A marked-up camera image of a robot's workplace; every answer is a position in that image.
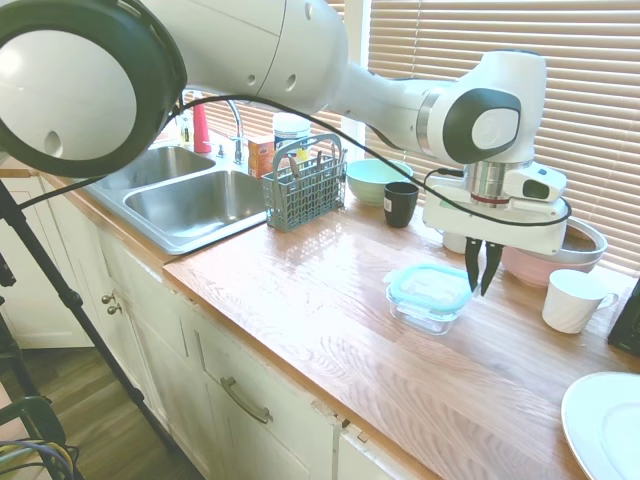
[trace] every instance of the double sink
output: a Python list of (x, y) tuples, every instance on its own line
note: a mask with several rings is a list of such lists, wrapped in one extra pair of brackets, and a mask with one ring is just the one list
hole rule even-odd
[(260, 181), (233, 168), (181, 147), (152, 148), (86, 190), (179, 255), (266, 221)]

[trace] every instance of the white plate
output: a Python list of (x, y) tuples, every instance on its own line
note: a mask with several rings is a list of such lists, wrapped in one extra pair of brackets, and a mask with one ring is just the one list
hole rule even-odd
[(581, 378), (564, 395), (562, 424), (592, 480), (640, 480), (640, 375)]

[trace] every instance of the cabinet door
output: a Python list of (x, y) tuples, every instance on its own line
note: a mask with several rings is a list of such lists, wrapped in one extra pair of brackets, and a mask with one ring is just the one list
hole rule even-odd
[(223, 443), (211, 418), (207, 388), (200, 372), (140, 318), (133, 321), (160, 401), (157, 412), (171, 435), (205, 478), (223, 479)]
[[(37, 177), (4, 179), (3, 182), (18, 203), (43, 193)], [(24, 210), (32, 228), (63, 277), (72, 288), (73, 270), (53, 215), (47, 202)], [(80, 324), (62, 304), (58, 294), (44, 276), (40, 267), (22, 244), (16, 233), (0, 221), (0, 252), (17, 283), (2, 289), (6, 303), (1, 307), (3, 317), (23, 349), (69, 348), (91, 345)]]
[(310, 480), (312, 472), (264, 425), (207, 381), (212, 416), (225, 439), (227, 476), (235, 480)]
[[(66, 198), (55, 197), (50, 203), (77, 279), (85, 312), (127, 375), (144, 391), (140, 348), (127, 316), (124, 296), (109, 277), (100, 248), (98, 227)], [(113, 300), (108, 305), (103, 304), (102, 297), (111, 295)], [(110, 315), (109, 307), (118, 305), (120, 309)]]
[(353, 424), (340, 436), (337, 480), (417, 480)]
[[(214, 422), (232, 446), (226, 455), (229, 472), (237, 472), (240, 480), (331, 480), (339, 435), (335, 417), (321, 414), (315, 398), (228, 334), (214, 318), (194, 315), (191, 321), (195, 339), (187, 339), (187, 344), (196, 344), (191, 349), (201, 357)], [(236, 383), (229, 388), (231, 378)], [(244, 410), (264, 408), (269, 410), (266, 424)]]

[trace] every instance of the pink bowl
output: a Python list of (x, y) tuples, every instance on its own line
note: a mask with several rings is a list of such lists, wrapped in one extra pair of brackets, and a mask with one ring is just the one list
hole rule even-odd
[(559, 263), (534, 257), (517, 248), (505, 247), (502, 252), (502, 265), (521, 282), (533, 287), (549, 286), (549, 275), (556, 270), (569, 269), (589, 273), (602, 258), (601, 254), (589, 263)]

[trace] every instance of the wooden countertop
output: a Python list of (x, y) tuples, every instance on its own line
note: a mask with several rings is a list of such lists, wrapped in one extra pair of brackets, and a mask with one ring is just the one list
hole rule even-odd
[[(41, 175), (54, 189), (65, 187), (70, 183), (69, 179), (66, 178), (48, 174)], [(156, 272), (160, 273), (166, 263), (176, 258), (174, 255), (165, 253), (155, 243), (138, 232), (136, 228), (100, 205), (88, 193), (82, 190), (74, 190), (66, 193), (65, 198), (70, 200), (98, 227), (120, 239), (138, 258)]]
[(0, 164), (0, 178), (29, 178), (38, 173), (13, 157)]
[(421, 213), (396, 230), (380, 209), (349, 202), (292, 233), (257, 227), (164, 272), (421, 478), (584, 479), (560, 404), (584, 375), (640, 371), (606, 344), (631, 282), (619, 284), (617, 307), (565, 335), (541, 319), (545, 291), (501, 269), (449, 334), (430, 336), (390, 315), (382, 281), (417, 263), (462, 268)]

